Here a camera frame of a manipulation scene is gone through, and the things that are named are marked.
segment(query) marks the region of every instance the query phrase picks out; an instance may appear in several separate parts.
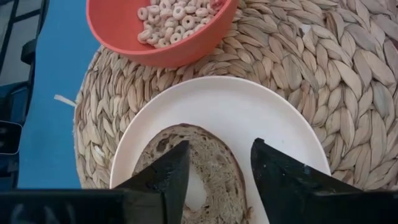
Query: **white plate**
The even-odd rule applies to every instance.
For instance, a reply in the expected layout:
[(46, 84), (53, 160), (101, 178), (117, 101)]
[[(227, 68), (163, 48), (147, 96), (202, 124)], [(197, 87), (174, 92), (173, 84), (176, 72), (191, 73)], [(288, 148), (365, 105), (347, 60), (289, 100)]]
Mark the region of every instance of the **white plate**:
[[(250, 150), (256, 138), (263, 138), (270, 146), (330, 175), (315, 133), (286, 100), (244, 79), (203, 77), (165, 90), (131, 121), (114, 157), (111, 188), (130, 178), (142, 150), (158, 132), (180, 123), (205, 128), (232, 150), (244, 174), (248, 205), (254, 208), (251, 224), (268, 223), (250, 165)], [(205, 199), (203, 189), (193, 182), (197, 179), (190, 175), (188, 205)]]

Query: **woven placemat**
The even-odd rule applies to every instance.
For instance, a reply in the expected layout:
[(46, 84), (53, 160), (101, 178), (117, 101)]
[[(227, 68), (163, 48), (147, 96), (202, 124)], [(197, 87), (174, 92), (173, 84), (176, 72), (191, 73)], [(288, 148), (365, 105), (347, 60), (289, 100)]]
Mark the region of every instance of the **woven placemat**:
[(101, 47), (76, 99), (82, 187), (107, 188), (116, 147), (135, 114), (170, 86), (206, 75), (260, 83), (314, 128), (333, 177), (396, 189), (396, 1), (246, 0), (211, 55), (175, 69), (146, 67)]

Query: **bread slice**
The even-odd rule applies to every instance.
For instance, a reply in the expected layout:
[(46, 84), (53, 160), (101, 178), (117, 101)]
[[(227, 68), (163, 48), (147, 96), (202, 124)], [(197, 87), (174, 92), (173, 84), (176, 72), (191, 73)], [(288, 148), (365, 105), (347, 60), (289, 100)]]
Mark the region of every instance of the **bread slice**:
[(248, 207), (241, 169), (228, 146), (201, 127), (178, 124), (162, 130), (145, 147), (133, 175), (183, 140), (189, 140), (191, 168), (201, 178), (207, 197), (197, 211), (185, 206), (181, 223), (247, 223)]

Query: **cereal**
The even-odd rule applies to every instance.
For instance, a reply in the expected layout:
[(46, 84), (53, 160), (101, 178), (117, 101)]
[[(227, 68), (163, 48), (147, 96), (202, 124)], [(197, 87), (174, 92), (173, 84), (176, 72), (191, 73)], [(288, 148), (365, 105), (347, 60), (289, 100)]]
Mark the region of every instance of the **cereal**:
[(137, 11), (144, 25), (137, 39), (157, 49), (167, 47), (206, 26), (218, 10), (211, 0), (150, 0), (150, 6)]

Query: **blue surface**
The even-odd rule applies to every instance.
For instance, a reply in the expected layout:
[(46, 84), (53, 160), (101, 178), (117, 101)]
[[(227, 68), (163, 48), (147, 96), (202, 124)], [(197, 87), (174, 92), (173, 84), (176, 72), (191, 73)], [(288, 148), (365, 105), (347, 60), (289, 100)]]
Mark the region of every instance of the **blue surface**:
[(32, 103), (20, 145), (19, 188), (80, 188), (73, 149), (71, 100), (100, 46), (85, 16), (85, 0), (50, 0), (37, 43)]

